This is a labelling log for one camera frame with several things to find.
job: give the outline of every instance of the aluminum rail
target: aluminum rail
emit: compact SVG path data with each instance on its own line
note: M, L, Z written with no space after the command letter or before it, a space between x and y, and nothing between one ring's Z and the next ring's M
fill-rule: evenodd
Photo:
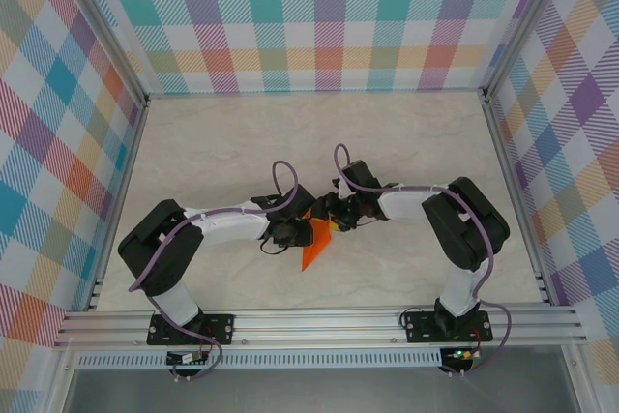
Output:
M494 97L501 87L507 76L512 70L517 57L524 48L526 40L529 38L535 27L538 25L540 18L544 14L550 0L530 0L529 6L522 15L518 23L514 35L510 39L503 55L499 59L499 63L494 69L494 74L490 78L487 86L487 94L490 99Z
M123 78L123 82L132 94L132 97L137 102L140 102L142 106L146 106L146 90L139 82L133 66L123 51L123 47L120 46L118 40L116 39L111 26L105 19L105 15L99 7L97 0L75 0L75 3L84 17L88 20L93 33L95 33L95 36L114 65L114 68Z
M432 310L432 306L420 306ZM508 305L514 319L508 345L565 345L586 341L572 307L548 304ZM235 349L449 347L457 343L406 342L398 317L405 308L316 310L205 310L233 313ZM507 318L498 309L486 308L497 345L506 331ZM89 311L68 313L58 338L58 350L161 350L146 345L151 311Z

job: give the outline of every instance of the black bracket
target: black bracket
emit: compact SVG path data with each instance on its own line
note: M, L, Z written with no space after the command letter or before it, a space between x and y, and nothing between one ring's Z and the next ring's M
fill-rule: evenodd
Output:
M290 195L292 195L292 190L284 196L274 194L252 197L251 201L264 210L281 205ZM267 241L273 238L273 243L282 249L310 246L313 243L313 230L310 220L304 219L304 216L315 201L316 199L308 190L299 185L296 195L287 207L267 214L269 226L261 239Z
M214 339L221 345L229 345L234 334L234 315L201 313L183 327ZM201 342L202 339L188 336L167 324L160 314L151 317L146 338L148 345L200 345Z
M423 342L490 342L493 339L486 311L477 311L471 320L456 333L447 336L436 324L434 311L407 311L402 317L406 341Z
M458 194L478 217L498 253L510 237L507 222L468 178L457 178L449 190ZM486 244L472 219L464 220L464 209L445 193L422 203L434 233L447 257L462 270L476 271L487 258Z
M164 200L122 240L118 253L136 278L162 244L161 235L167 235L184 219L185 210L178 203L171 199ZM193 224L187 224L178 231L142 283L144 293L156 297L174 287L181 280L203 238L201 229Z

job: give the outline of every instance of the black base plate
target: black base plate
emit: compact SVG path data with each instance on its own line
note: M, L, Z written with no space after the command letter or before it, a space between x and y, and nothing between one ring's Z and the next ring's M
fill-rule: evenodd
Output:
M184 328L212 338L221 345L229 345L232 343L234 333L234 315L201 313ZM201 339L188 336L171 327L160 314L153 314L151 317L146 338L148 345L199 345L201 342Z
M471 322L450 338L434 323L434 311L408 311L401 320L406 328L409 324L413 325L411 329L406 329L406 340L409 343L477 342L477 335L472 328L479 331L482 342L490 342L493 339L492 328L489 326L490 321L485 311L477 311ZM484 328L484 323L487 323L487 329Z

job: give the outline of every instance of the colorful plaid pattern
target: colorful plaid pattern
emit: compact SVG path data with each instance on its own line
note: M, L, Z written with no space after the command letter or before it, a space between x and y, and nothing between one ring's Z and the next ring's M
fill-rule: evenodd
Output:
M188 94L477 88L507 0L120 2L163 91Z
M510 43L514 33L518 25L520 24L520 19L522 18L522 14L526 12L527 8L531 4L531 0L520 0L518 2L518 6L514 10L514 14L510 18L510 22L503 33L503 37L501 38L501 42L496 50L494 51L494 55L492 55L492 60L490 61L490 65L487 67L486 74L484 74L484 79L482 79L482 85L480 87L487 88L490 78L494 74L494 70L496 70L496 65L503 57L503 52L505 51L505 47Z
M0 411L87 292L137 105L74 0L0 0Z
M619 0L551 0L497 97L553 287L619 401Z

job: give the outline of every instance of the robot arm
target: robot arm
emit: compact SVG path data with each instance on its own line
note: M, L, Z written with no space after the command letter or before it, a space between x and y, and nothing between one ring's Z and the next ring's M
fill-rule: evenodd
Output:
M238 211L212 217L198 216L208 209L184 209L174 200L164 200L123 239L119 254L138 278L165 236L181 221L198 216L173 236L141 283L146 296L152 298L174 323L186 326L200 314L200 308L181 282L181 277L198 248L243 239L266 242L271 238L282 248L311 244L310 220L303 219L303 216L315 199L303 186L298 186L295 197L285 208L277 212L255 213L281 205L291 193L254 197L230 209Z
M434 304L434 323L447 338L456 335L475 317L479 308L476 290L485 279L489 264L486 245L476 225L445 193L399 191L398 185L388 185L386 192L363 192L349 185L342 187L345 180L350 180L364 188L381 189L363 161L350 163L342 172L344 177L334 181L339 188L338 199L332 197L331 203L326 202L326 210L340 229L354 229L361 216L385 221L429 220L451 261L445 289ZM461 177L441 187L458 194L471 208L484 227L493 252L498 253L510 236L510 228L477 186Z

